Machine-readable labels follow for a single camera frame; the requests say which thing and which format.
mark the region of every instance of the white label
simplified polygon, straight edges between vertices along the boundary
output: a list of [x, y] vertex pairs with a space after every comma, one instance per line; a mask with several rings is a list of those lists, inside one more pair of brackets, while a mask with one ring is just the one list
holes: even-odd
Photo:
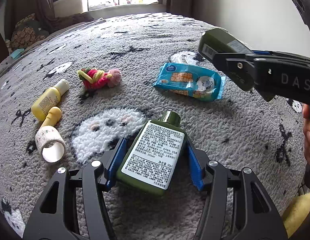
[[230, 43], [227, 43], [234, 51], [242, 54], [253, 54], [253, 52], [247, 48], [244, 44], [240, 43], [238, 40], [233, 40]]
[[183, 140], [182, 132], [148, 122], [122, 167], [122, 173], [167, 189]]
[[217, 51], [204, 43], [202, 53], [204, 53], [207, 57], [213, 60], [215, 54], [217, 54]]

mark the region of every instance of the yellow plush object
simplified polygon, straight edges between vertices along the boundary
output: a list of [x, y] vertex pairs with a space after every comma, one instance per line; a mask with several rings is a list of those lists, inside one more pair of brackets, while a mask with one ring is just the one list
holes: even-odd
[[310, 193], [293, 199], [282, 216], [288, 238], [301, 226], [309, 212]]

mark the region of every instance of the white bottle cap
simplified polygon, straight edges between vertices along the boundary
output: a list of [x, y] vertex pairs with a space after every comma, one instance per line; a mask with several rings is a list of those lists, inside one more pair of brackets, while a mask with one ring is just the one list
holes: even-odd
[[57, 88], [62, 96], [69, 89], [69, 83], [66, 79], [61, 79], [56, 85], [54, 85], [54, 87]]

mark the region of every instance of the fluffy blanket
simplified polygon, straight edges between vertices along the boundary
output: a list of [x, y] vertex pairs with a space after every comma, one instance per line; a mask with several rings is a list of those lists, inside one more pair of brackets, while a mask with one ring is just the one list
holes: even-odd
[[[178, 55], [215, 70], [197, 53], [201, 34], [211, 28], [216, 27], [167, 13], [98, 20], [35, 47], [0, 78], [0, 207], [19, 235], [58, 167], [83, 167], [120, 137], [131, 143], [146, 120], [159, 119], [165, 110], [181, 116], [181, 128], [211, 159], [233, 169], [252, 168], [283, 213], [304, 174], [298, 102], [276, 96], [267, 103], [228, 78], [223, 99], [211, 103], [152, 87], [159, 68]], [[113, 89], [87, 92], [76, 74], [83, 67], [116, 67], [123, 80]], [[56, 128], [67, 154], [59, 164], [48, 165], [35, 145], [40, 123], [30, 107], [61, 78], [70, 89], [58, 105], [63, 117]], [[93, 124], [99, 129], [92, 130]], [[118, 239], [192, 239], [205, 201], [192, 185], [184, 157], [162, 198], [119, 184], [104, 196]], [[225, 231], [231, 201], [230, 190]], [[88, 236], [80, 191], [77, 204], [81, 234]]]

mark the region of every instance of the knitted toy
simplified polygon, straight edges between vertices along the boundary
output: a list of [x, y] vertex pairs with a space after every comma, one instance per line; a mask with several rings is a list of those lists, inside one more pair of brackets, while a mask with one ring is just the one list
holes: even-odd
[[82, 68], [77, 70], [77, 74], [87, 89], [99, 89], [106, 84], [113, 88], [122, 80], [122, 73], [117, 68], [108, 72], [96, 68]]

